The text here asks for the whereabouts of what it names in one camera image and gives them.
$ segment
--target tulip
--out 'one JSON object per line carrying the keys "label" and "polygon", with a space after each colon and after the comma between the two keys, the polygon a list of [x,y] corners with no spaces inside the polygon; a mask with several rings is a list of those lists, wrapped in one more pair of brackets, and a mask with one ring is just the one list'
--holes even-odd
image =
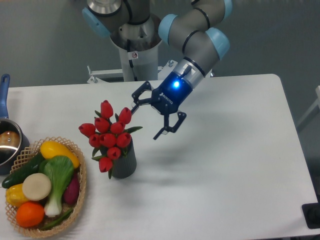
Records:
{"label": "tulip", "polygon": [[102,157],[99,160],[99,169],[101,173],[108,172],[113,166],[112,160],[108,157]]}
{"label": "tulip", "polygon": [[117,121],[110,126],[110,131],[113,134],[121,134],[125,130],[125,124],[121,121]]}
{"label": "tulip", "polygon": [[127,132],[124,132],[116,138],[116,145],[120,148],[125,148],[129,145],[130,141],[131,135]]}
{"label": "tulip", "polygon": [[124,124],[128,124],[131,121],[131,117],[132,117],[131,110],[129,108],[125,107],[120,112],[119,121],[123,122]]}
{"label": "tulip", "polygon": [[96,127],[92,123],[84,123],[79,127],[80,132],[88,138],[96,133]]}
{"label": "tulip", "polygon": [[100,135],[99,141],[101,145],[107,148],[112,148],[114,145],[116,145],[117,139],[112,133],[104,133]]}
{"label": "tulip", "polygon": [[89,137],[89,144],[94,147],[94,148],[100,148],[101,143],[99,140],[99,135],[98,134],[93,134]]}
{"label": "tulip", "polygon": [[116,160],[120,157],[121,150],[118,147],[114,146],[114,147],[109,148],[106,151],[106,155],[108,156],[108,158],[110,158],[112,160]]}
{"label": "tulip", "polygon": [[97,117],[94,120],[94,125],[96,129],[102,134],[105,134],[106,132],[108,132],[110,128],[110,123],[102,117]]}
{"label": "tulip", "polygon": [[100,107],[101,107],[101,116],[104,119],[109,119],[113,116],[114,110],[113,110],[111,104],[107,100],[104,100],[101,103]]}

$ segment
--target wicker basket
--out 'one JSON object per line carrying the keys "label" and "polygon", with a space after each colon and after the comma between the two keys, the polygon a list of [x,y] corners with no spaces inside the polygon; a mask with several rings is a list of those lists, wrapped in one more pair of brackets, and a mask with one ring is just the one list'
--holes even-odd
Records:
{"label": "wicker basket", "polygon": [[45,225],[46,223],[49,223],[58,217],[49,218],[49,217],[45,216],[44,220],[36,227],[23,228],[23,227],[20,227],[16,221],[16,213],[17,213],[18,208],[15,206],[12,206],[6,202],[5,210],[6,210],[7,219],[9,220],[11,225],[13,225],[14,230],[16,230],[20,234],[24,235],[25,237],[31,237],[31,238],[37,238],[37,239],[47,238],[47,237],[53,236],[55,234],[58,234],[72,224],[72,222],[76,219],[76,217],[78,216],[78,214],[83,206],[85,194],[86,194],[86,183],[87,183],[87,170],[86,170],[86,163],[85,163],[85,158],[84,158],[83,153],[78,148],[78,146],[76,144],[74,144],[72,141],[67,140],[65,138],[62,138],[60,136],[59,137],[47,137],[46,139],[41,139],[39,141],[36,141],[35,143],[31,144],[30,147],[26,147],[21,152],[21,154],[17,157],[17,159],[14,161],[14,164],[11,168],[10,173],[13,173],[14,171],[16,171],[18,168],[20,168],[26,162],[28,162],[34,155],[36,155],[36,153],[38,153],[40,150],[41,144],[45,141],[55,141],[55,142],[64,144],[69,150],[71,150],[73,153],[76,154],[76,156],[78,157],[78,159],[80,161],[80,167],[79,167],[79,170],[77,173],[77,176],[78,176],[78,179],[80,182],[80,193],[79,193],[77,203],[74,206],[68,205],[66,203],[62,204],[62,212],[63,213],[65,211],[67,211],[68,209],[74,207],[74,210],[71,213],[71,215],[69,216],[69,218],[64,220],[60,225],[55,226],[54,228],[52,228],[50,230],[46,230],[46,231],[42,231],[39,229],[43,225]]}

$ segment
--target yellow squash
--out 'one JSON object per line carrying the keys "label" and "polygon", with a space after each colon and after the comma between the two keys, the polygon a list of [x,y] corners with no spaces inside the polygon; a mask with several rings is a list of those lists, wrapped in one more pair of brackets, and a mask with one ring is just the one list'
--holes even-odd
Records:
{"label": "yellow squash", "polygon": [[45,141],[42,143],[40,152],[45,159],[52,159],[55,156],[66,156],[72,161],[74,169],[78,168],[80,165],[77,156],[65,145],[56,141]]}
{"label": "yellow squash", "polygon": [[12,206],[20,207],[22,204],[29,201],[22,192],[22,183],[13,185],[5,191],[5,199]]}

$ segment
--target white radish slice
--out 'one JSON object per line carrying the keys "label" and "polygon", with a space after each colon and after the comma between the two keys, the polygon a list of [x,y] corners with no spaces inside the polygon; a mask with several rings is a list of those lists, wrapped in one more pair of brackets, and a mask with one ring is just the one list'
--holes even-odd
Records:
{"label": "white radish slice", "polygon": [[51,181],[43,173],[34,173],[28,176],[22,184],[22,192],[31,201],[39,201],[49,195]]}

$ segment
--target purple eggplant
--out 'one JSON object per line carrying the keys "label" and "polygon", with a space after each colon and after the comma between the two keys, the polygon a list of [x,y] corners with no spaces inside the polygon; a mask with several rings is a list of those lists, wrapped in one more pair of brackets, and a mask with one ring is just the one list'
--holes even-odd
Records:
{"label": "purple eggplant", "polygon": [[80,183],[78,180],[78,175],[75,172],[73,174],[71,182],[69,183],[68,187],[63,193],[64,202],[69,205],[74,205],[78,200],[79,193],[80,193]]}

